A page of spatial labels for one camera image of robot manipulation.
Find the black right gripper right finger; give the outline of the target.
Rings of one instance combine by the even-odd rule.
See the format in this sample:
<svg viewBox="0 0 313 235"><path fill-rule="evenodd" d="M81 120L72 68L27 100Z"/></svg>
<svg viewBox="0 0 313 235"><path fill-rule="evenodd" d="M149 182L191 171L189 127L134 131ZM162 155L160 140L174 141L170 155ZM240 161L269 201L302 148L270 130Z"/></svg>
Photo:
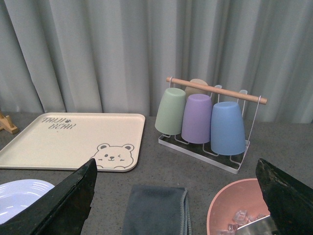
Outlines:
<svg viewBox="0 0 313 235"><path fill-rule="evenodd" d="M280 235L313 233L313 189L260 158L256 176Z"/></svg>

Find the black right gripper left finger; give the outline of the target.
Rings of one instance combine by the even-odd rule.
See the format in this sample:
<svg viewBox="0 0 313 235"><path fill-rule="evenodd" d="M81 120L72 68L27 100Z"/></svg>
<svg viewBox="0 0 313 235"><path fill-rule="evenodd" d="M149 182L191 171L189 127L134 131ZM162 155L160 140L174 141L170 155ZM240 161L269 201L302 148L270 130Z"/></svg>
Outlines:
<svg viewBox="0 0 313 235"><path fill-rule="evenodd" d="M1 224L2 235L79 235L91 210L97 178L88 160L30 207Z"/></svg>

